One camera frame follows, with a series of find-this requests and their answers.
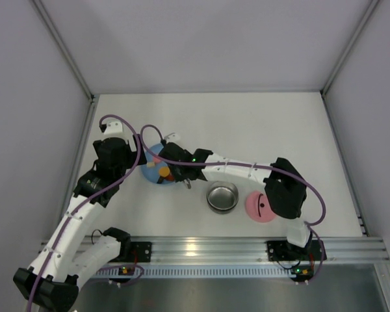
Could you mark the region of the metal tongs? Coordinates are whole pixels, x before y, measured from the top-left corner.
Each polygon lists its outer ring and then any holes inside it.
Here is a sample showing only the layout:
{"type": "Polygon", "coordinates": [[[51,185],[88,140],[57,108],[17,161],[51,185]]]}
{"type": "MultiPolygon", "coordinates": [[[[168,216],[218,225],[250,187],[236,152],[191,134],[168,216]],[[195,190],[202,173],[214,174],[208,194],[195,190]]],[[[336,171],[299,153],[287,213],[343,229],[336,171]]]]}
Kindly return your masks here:
{"type": "Polygon", "coordinates": [[[191,189],[192,188],[191,183],[190,183],[190,181],[188,179],[185,179],[183,182],[184,182],[184,184],[185,184],[187,189],[191,189]]]}

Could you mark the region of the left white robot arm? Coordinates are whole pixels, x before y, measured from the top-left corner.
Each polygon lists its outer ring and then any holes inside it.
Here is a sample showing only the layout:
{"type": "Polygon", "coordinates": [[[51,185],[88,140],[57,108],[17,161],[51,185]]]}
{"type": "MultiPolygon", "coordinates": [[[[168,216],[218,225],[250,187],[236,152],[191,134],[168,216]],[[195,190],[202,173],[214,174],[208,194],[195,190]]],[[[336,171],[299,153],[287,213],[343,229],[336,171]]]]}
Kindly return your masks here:
{"type": "Polygon", "coordinates": [[[107,263],[137,263],[131,236],[115,227],[105,230],[82,255],[83,239],[105,211],[120,184],[137,166],[146,163],[139,135],[136,151],[128,141],[110,137],[93,143],[97,159],[77,182],[65,215],[48,243],[28,268],[19,268],[13,281],[27,300],[50,311],[69,311],[84,284],[107,263]]]}

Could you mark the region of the dark brown stick food piece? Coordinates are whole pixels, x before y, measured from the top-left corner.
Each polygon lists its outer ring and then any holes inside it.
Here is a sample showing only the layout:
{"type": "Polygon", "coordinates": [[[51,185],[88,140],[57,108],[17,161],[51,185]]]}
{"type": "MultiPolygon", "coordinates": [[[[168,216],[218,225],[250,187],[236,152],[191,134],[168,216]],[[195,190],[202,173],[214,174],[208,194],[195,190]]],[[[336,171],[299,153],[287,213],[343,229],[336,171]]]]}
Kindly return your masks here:
{"type": "Polygon", "coordinates": [[[158,181],[157,181],[157,184],[163,184],[164,181],[165,181],[165,177],[160,176],[159,179],[158,179],[158,181]]]}

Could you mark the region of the orange round food piece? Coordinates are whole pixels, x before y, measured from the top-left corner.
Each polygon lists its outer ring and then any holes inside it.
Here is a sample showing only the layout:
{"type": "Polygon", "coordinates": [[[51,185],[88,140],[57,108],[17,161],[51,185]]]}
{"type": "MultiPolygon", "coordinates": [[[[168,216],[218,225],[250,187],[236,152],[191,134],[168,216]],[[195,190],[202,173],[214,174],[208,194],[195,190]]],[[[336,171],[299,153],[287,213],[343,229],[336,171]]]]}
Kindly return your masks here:
{"type": "Polygon", "coordinates": [[[161,177],[167,177],[170,175],[170,169],[168,166],[163,166],[159,168],[159,175],[161,177]]]}

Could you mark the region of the blue plastic plate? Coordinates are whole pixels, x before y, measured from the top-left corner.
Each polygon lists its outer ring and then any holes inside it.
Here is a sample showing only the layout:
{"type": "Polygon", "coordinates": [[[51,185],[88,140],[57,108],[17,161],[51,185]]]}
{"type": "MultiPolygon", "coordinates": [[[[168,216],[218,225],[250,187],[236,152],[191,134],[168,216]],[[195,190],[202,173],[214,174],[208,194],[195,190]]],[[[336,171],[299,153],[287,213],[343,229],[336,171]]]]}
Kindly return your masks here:
{"type": "MultiPolygon", "coordinates": [[[[153,184],[157,184],[157,181],[160,177],[159,168],[163,167],[163,166],[167,166],[167,164],[165,162],[162,162],[162,161],[159,163],[153,162],[154,156],[151,153],[149,153],[148,151],[145,151],[144,155],[146,157],[146,164],[140,166],[140,172],[142,173],[142,175],[144,176],[144,178],[147,181],[149,181],[150,183],[153,183],[153,184]],[[150,162],[155,163],[154,168],[147,167],[147,164],[150,162]]],[[[163,184],[158,184],[158,185],[171,185],[174,182],[175,182],[175,180],[174,181],[165,180],[163,184]]]]}

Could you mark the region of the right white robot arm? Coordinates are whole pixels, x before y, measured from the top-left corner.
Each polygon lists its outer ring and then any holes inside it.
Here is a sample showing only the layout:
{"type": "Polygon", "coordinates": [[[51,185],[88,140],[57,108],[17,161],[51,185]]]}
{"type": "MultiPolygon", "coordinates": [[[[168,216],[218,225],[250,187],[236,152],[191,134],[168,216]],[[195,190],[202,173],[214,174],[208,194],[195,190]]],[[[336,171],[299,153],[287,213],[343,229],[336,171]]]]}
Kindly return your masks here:
{"type": "Polygon", "coordinates": [[[267,206],[285,221],[287,247],[291,252],[308,254],[311,249],[311,227],[322,223],[326,216],[326,204],[320,192],[308,183],[285,158],[273,163],[247,163],[220,156],[208,149],[196,149],[194,153],[175,142],[162,140],[158,157],[164,161],[177,182],[208,181],[228,182],[258,191],[267,200],[267,206]],[[302,220],[302,206],[311,190],[320,201],[322,213],[315,222],[302,220]]]}

